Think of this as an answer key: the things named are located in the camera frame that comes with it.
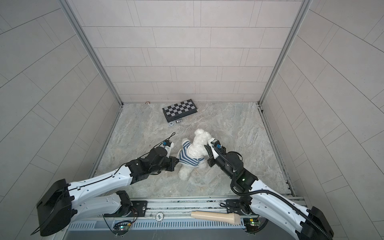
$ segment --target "teddy bear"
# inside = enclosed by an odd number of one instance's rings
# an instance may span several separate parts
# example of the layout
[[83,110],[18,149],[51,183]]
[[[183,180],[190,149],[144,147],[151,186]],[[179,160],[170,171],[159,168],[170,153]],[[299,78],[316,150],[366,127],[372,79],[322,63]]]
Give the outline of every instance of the teddy bear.
[[204,145],[208,144],[211,138],[209,132],[197,129],[192,143],[187,138],[182,140],[182,148],[178,153],[179,163],[182,164],[179,171],[181,180],[188,180],[194,168],[205,168],[207,166],[207,160],[205,160],[204,156],[208,156],[208,152]]

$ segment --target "black cable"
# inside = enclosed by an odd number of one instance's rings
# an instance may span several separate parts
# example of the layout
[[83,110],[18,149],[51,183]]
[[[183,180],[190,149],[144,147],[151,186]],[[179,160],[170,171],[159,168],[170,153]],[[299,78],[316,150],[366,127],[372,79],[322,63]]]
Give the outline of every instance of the black cable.
[[305,220],[307,220],[308,222],[310,222],[316,229],[318,229],[327,239],[329,240],[332,240],[332,236],[327,233],[324,229],[322,229],[317,223],[315,223],[312,219],[310,219],[305,213],[303,213],[301,210],[299,210],[297,207],[295,207],[293,204],[291,204],[288,200],[286,200],[284,197],[274,193],[274,192],[271,192],[269,190],[256,190],[256,191],[252,191],[252,192],[238,192],[234,189],[234,182],[235,182],[235,179],[237,177],[237,169],[236,167],[230,162],[228,161],[228,159],[226,159],[226,157],[219,151],[219,149],[217,147],[214,147],[215,149],[217,149],[218,151],[217,154],[225,161],[227,162],[228,165],[230,165],[234,172],[233,172],[233,176],[232,176],[232,181],[231,181],[231,190],[236,194],[236,195],[239,195],[239,196],[249,196],[249,195],[253,195],[253,194],[259,194],[259,193],[266,193],[266,194],[271,194],[272,196],[274,197],[277,197],[278,199],[280,199],[281,201],[283,201],[286,205],[288,205],[289,207],[291,207],[295,212],[296,214],[302,216],[303,218],[305,218]]
[[109,230],[111,230],[111,232],[113,233],[113,235],[115,235],[115,233],[112,231],[112,229],[109,227],[108,223],[107,223],[107,220],[105,220],[105,217],[104,217],[104,214],[103,214],[103,218],[104,218],[104,221],[105,221],[105,224],[108,226]]

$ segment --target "wooden handle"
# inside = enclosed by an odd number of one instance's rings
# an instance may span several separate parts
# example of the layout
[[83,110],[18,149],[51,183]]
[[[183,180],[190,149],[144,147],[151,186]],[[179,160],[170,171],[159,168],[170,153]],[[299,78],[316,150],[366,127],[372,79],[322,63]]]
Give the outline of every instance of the wooden handle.
[[218,212],[194,211],[191,213],[191,217],[203,220],[227,222],[232,225],[240,224],[240,215],[233,212],[229,214],[222,214]]

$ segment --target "chess board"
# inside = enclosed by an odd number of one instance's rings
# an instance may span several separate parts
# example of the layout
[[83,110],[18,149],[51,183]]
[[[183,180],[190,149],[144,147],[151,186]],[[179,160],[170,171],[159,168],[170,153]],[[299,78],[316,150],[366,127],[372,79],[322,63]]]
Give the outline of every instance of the chess board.
[[163,112],[167,122],[171,122],[173,120],[188,116],[192,113],[197,113],[197,107],[193,103],[192,99],[189,99],[165,107],[163,108]]

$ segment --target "gray marble floor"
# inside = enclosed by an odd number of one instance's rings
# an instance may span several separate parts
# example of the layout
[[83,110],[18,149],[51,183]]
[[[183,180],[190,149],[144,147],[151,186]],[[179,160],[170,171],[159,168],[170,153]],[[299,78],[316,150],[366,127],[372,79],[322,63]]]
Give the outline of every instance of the gray marble floor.
[[[170,127],[162,108],[169,104],[127,104],[97,169],[97,175],[148,152],[154,144],[169,137],[176,156],[185,137],[191,141],[194,131],[202,128],[218,139],[227,151],[243,156],[244,167],[281,194],[290,193],[272,150],[255,103],[196,103],[198,112]],[[195,169],[189,180],[181,181],[174,172],[163,171],[148,179],[122,188],[130,197],[219,196],[234,195],[230,179],[217,166]]]

